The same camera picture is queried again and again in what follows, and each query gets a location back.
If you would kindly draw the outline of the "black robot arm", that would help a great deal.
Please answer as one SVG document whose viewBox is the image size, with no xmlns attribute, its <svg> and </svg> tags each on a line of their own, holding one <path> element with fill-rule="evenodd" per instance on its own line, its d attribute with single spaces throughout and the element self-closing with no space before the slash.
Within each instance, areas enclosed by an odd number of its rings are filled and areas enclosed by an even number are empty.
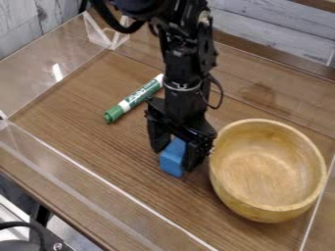
<svg viewBox="0 0 335 251">
<path fill-rule="evenodd" d="M 163 157 L 166 171 L 192 171 L 218 136 L 206 119 L 211 70 L 218 66 L 211 10 L 207 0 L 91 0 L 114 30 L 131 34 L 144 25 L 160 40 L 166 63 L 166 96 L 147 99 L 147 129 L 151 147 Z"/>
</svg>

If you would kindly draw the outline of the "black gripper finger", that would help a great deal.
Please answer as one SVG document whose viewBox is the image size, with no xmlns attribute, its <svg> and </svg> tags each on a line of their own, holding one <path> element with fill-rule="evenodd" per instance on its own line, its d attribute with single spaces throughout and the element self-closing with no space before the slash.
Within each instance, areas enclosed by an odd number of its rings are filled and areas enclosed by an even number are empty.
<svg viewBox="0 0 335 251">
<path fill-rule="evenodd" d="M 191 172 L 204 161 L 211 150 L 211 141 L 208 139 L 191 140 L 186 145 L 183 156 L 184 169 Z"/>
<path fill-rule="evenodd" d="M 164 124 L 148 121 L 150 143 L 156 153 L 162 152 L 170 144 L 170 131 Z"/>
</svg>

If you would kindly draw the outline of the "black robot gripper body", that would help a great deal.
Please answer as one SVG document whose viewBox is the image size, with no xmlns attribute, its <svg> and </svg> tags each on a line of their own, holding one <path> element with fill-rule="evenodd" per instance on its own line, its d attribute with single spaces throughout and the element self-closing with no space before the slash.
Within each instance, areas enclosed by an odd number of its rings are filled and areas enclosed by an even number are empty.
<svg viewBox="0 0 335 251">
<path fill-rule="evenodd" d="M 210 82 L 183 86 L 175 82 L 164 84 L 166 97 L 148 99 L 147 121 L 168 127 L 170 137 L 179 137 L 186 144 L 191 140 L 208 139 L 211 148 L 216 132 L 206 119 L 210 105 Z"/>
</svg>

